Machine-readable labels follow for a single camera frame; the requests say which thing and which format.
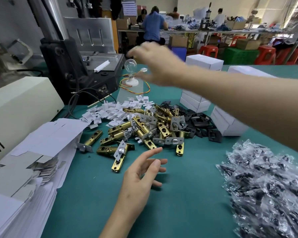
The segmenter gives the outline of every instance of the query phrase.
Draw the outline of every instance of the green plastic crate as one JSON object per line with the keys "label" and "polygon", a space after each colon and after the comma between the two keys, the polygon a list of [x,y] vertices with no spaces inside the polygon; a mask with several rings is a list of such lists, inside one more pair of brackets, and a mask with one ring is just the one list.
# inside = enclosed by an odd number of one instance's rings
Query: green plastic crate
{"label": "green plastic crate", "polygon": [[258,50],[241,50],[234,47],[227,47],[223,54],[223,60],[224,64],[252,65],[258,55]]}

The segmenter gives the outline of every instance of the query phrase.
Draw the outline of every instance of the person in black shirt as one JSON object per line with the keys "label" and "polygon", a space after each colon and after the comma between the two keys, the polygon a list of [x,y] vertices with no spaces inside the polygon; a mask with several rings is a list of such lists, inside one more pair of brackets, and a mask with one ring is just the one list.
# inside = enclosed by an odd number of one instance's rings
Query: person in black shirt
{"label": "person in black shirt", "polygon": [[[147,15],[147,10],[146,9],[142,9],[141,10],[141,15],[139,15],[137,17],[137,24],[143,23],[146,15]],[[139,32],[138,33],[138,37],[136,38],[136,45],[140,45],[140,44],[142,44],[145,41],[144,40],[144,34],[145,33],[143,33],[143,32]]]}

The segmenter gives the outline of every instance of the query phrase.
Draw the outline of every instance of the plastic bag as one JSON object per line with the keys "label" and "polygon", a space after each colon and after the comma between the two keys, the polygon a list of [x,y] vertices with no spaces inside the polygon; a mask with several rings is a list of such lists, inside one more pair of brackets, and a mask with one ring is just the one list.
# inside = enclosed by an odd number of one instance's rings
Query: plastic bag
{"label": "plastic bag", "polygon": [[298,237],[298,165],[250,140],[227,152],[216,165],[231,196],[239,237]]}

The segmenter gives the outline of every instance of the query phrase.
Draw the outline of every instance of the blue shirt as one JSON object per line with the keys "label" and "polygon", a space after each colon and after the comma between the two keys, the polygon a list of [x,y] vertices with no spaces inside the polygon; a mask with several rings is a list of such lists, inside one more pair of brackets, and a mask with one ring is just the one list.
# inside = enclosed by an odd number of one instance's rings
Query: blue shirt
{"label": "blue shirt", "polygon": [[160,29],[163,29],[164,21],[163,16],[157,12],[147,15],[142,24],[145,30],[144,39],[160,41]]}

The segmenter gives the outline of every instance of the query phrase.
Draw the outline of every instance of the red and yellow wire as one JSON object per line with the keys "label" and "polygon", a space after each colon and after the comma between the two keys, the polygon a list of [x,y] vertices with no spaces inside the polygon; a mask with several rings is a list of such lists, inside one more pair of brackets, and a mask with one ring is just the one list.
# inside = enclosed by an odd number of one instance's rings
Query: red and yellow wire
{"label": "red and yellow wire", "polygon": [[150,92],[150,86],[149,86],[149,84],[148,84],[147,82],[145,82],[145,83],[147,84],[149,90],[146,91],[146,92],[135,93],[135,92],[133,92],[133,91],[131,91],[131,90],[125,88],[125,87],[132,87],[132,86],[130,86],[130,85],[127,85],[127,84],[123,83],[123,80],[126,80],[126,79],[128,79],[128,78],[124,78],[124,79],[120,80],[119,87],[121,87],[121,88],[127,90],[128,92],[131,92],[131,93],[133,93],[133,94],[138,94],[138,95],[139,95],[139,94],[146,94],[146,93]]}

